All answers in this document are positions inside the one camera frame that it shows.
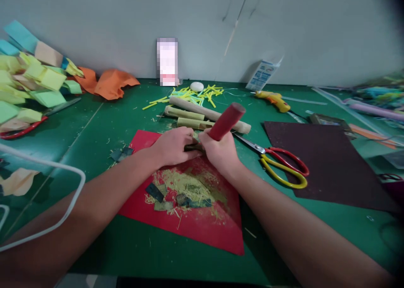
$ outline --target green work surface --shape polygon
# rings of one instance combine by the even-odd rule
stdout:
[[[167,104],[158,104],[142,110],[149,101],[166,96],[172,88],[159,87],[154,79],[139,81],[141,85],[127,87],[123,99],[118,101],[104,101],[100,97],[85,94],[81,102],[52,115],[47,122],[27,136],[1,143],[39,158],[78,167],[85,172],[89,181],[112,164],[112,160],[108,158],[110,150],[128,145],[138,129],[164,132],[176,126],[173,118],[157,116],[163,114]],[[288,114],[279,113],[266,100],[253,97],[245,89],[245,84],[203,83],[215,83],[229,89],[223,95],[213,97],[217,106],[215,110],[223,112],[231,102],[241,103],[247,110],[242,120],[252,126],[246,138],[261,146],[270,145],[262,127],[263,121],[296,122]],[[179,88],[189,84],[190,81],[184,81]],[[308,87],[269,85],[266,90],[297,99],[328,103],[322,106],[288,101],[293,111],[300,115],[307,116],[305,111],[311,110],[343,118],[348,123],[366,128],[346,111]],[[346,96],[335,91],[333,94]],[[204,102],[204,107],[213,109],[207,101]],[[371,121],[388,133],[400,134],[400,131],[383,122],[374,119]],[[376,173],[404,175],[404,171],[398,171],[380,157],[381,154],[393,150],[362,137],[353,141],[353,144]],[[279,185],[263,170],[254,151],[238,140],[236,147],[240,160],[251,171],[313,212],[387,270],[395,271],[396,262],[402,255],[399,242],[404,233],[398,229],[398,222],[394,217],[381,211],[296,198],[292,190]],[[19,167],[25,167],[42,172],[35,177],[34,184],[26,196],[0,199],[1,204],[11,206],[11,214],[0,233],[2,239],[77,188],[77,174],[34,165],[5,154],[0,157],[11,162],[5,171],[12,172]],[[275,171],[286,178],[283,172],[277,169]],[[236,256],[123,216],[116,216],[77,260],[71,271],[133,277],[295,285],[297,281],[243,201],[241,213],[244,256]],[[256,238],[244,228],[251,231]]]

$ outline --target red scissors handle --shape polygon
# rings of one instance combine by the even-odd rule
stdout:
[[[309,170],[307,168],[307,166],[305,165],[305,163],[303,163],[303,161],[298,158],[296,155],[290,153],[289,151],[285,150],[285,149],[281,149],[281,148],[275,148],[275,147],[270,147],[270,148],[265,148],[265,152],[269,153],[271,155],[273,155],[274,157],[276,157],[282,164],[288,166],[289,168],[293,169],[294,171],[300,173],[303,176],[308,176],[309,175]],[[302,170],[297,169],[296,167],[292,166],[290,163],[288,163],[284,158],[282,158],[277,152],[283,153],[287,156],[289,156],[290,158],[292,158]]]
[[[1,139],[16,139],[19,138],[23,135],[26,135],[28,132],[34,130],[36,127],[38,127],[38,125],[42,122],[45,122],[48,119],[47,116],[43,116],[42,119],[39,122],[33,123],[32,125],[30,125],[28,128],[21,130],[17,133],[14,134],[8,134],[8,132],[4,132],[0,134],[0,138]]]

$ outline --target scissors blade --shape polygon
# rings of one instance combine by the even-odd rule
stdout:
[[[249,146],[252,147],[253,149],[257,150],[260,154],[264,154],[264,153],[265,153],[265,148],[263,148],[263,147],[261,147],[261,146],[259,146],[259,145],[257,145],[257,144],[254,144],[254,143],[252,143],[252,142],[246,140],[245,138],[243,138],[242,136],[239,136],[238,134],[235,134],[235,133],[234,133],[233,135],[237,136],[239,139],[241,139],[241,140],[242,140],[243,142],[245,142],[247,145],[249,145]]]

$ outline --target wall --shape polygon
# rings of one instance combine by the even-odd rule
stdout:
[[[180,78],[245,82],[257,60],[281,56],[271,83],[349,86],[404,67],[389,0],[0,0],[0,9],[0,26],[17,19],[98,72],[156,77],[157,37],[178,38]]]

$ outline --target orange paper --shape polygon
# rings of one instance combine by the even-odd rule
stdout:
[[[117,69],[109,69],[104,71],[94,93],[106,98],[107,100],[119,99],[123,97],[121,88],[126,85],[139,85],[139,81],[127,72]]]
[[[104,71],[100,80],[97,82],[96,73],[93,70],[84,67],[79,68],[83,71],[84,78],[76,75],[74,76],[76,81],[87,92],[100,95],[107,100],[122,98],[123,90],[121,88],[126,85],[140,85],[139,81],[133,75],[118,69]]]

